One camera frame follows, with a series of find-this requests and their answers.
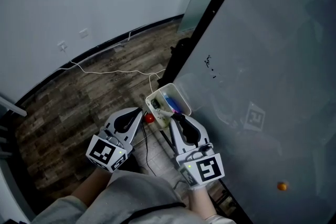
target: black baseboard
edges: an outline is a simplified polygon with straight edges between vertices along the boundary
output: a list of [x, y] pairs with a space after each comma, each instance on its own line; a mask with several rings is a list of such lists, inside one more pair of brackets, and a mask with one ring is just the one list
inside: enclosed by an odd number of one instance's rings
[[[80, 62], [80, 61], [83, 61], [85, 60], [86, 58], [90, 57], [91, 55], [94, 55], [114, 44], [118, 44], [120, 43], [121, 41], [125, 40], [128, 38], [130, 32], [131, 32], [131, 37], [136, 35], [136, 34], [139, 34], [143, 31], [146, 31], [148, 29], [151, 29], [153, 27], [156, 27], [156, 26], [159, 26], [159, 25], [162, 25], [162, 24], [165, 24], [165, 23], [168, 23], [168, 22], [171, 22], [171, 21], [174, 21], [174, 20], [177, 20], [177, 19], [181, 19], [183, 17], [184, 14], [180, 14], [180, 15], [177, 15], [177, 16], [174, 16], [174, 17], [171, 17], [171, 18], [167, 18], [165, 20], [161, 20], [161, 21], [158, 21], [158, 22], [155, 22], [155, 23], [152, 23], [152, 24], [149, 24], [149, 25], [146, 25], [144, 27], [141, 27], [140, 29], [135, 29], [135, 30], [131, 30], [127, 33], [124, 33], [118, 37], [115, 37], [115, 38], [112, 38], [106, 42], [104, 42], [103, 44], [100, 44], [84, 53], [82, 53], [81, 55], [77, 56], [76, 58], [74, 58], [72, 61], [73, 62]], [[61, 68], [70, 68], [74, 66], [73, 63], [71, 62], [68, 62], [66, 63], [65, 65], [61, 66]], [[58, 70], [56, 72], [54, 72], [53, 74], [51, 74], [50, 76], [48, 76], [46, 79], [44, 79], [41, 83], [39, 83], [38, 85], [36, 85], [34, 88], [32, 88], [29, 92], [27, 92], [20, 100], [18, 100], [15, 105], [16, 106], [21, 106], [30, 96], [32, 96], [34, 93], [36, 93], [39, 89], [41, 89], [44, 85], [46, 85], [49, 81], [53, 80], [54, 78], [56, 78], [58, 75], [62, 74], [65, 70]], [[11, 111], [8, 111], [3, 117], [6, 118], [8, 116], [8, 114], [11, 114], [12, 112]]]

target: white wall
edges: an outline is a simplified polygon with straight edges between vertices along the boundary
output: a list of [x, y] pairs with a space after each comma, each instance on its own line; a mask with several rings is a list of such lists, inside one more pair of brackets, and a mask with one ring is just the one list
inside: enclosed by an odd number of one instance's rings
[[[0, 95], [16, 102], [68, 59], [139, 26], [184, 13], [189, 0], [0, 0]], [[78, 32], [89, 29], [80, 39]]]

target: wooden floor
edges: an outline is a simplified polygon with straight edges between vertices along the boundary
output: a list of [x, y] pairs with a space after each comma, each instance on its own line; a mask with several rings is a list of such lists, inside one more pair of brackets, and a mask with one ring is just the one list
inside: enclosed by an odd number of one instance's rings
[[[134, 70], [157, 72], [167, 65], [178, 40], [191, 31], [176, 33], [179, 22], [152, 28], [103, 52], [81, 65], [85, 70], [105, 72]], [[156, 78], [152, 76], [152, 87]], [[16, 117], [12, 125], [22, 159], [45, 206], [69, 195], [95, 168], [85, 157], [93, 134], [98, 133], [108, 116], [120, 109], [140, 106], [151, 93], [148, 76], [138, 73], [85, 74], [74, 67], [59, 75], [31, 96], [23, 108], [26, 118]], [[157, 176], [175, 186], [182, 180], [170, 158], [172, 150], [160, 132], [146, 126], [149, 165]], [[142, 131], [133, 141], [135, 156], [146, 167]], [[184, 183], [176, 190], [187, 201]], [[213, 186], [214, 195], [223, 189]]]

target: black strap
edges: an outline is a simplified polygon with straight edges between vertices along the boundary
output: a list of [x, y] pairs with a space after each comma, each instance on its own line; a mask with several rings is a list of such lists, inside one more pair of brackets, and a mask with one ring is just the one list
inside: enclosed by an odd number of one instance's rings
[[162, 209], [169, 209], [169, 208], [173, 208], [173, 207], [185, 207], [185, 204], [182, 203], [182, 202], [174, 202], [173, 204], [169, 204], [169, 205], [160, 205], [160, 206], [154, 206], [154, 207], [147, 208], [147, 209], [142, 209], [142, 210], [139, 210], [137, 212], [134, 212], [128, 219], [121, 222], [121, 224], [128, 224], [134, 218], [142, 217], [142, 216], [144, 216], [148, 213], [154, 212], [154, 211], [158, 211], [158, 210], [162, 210]]

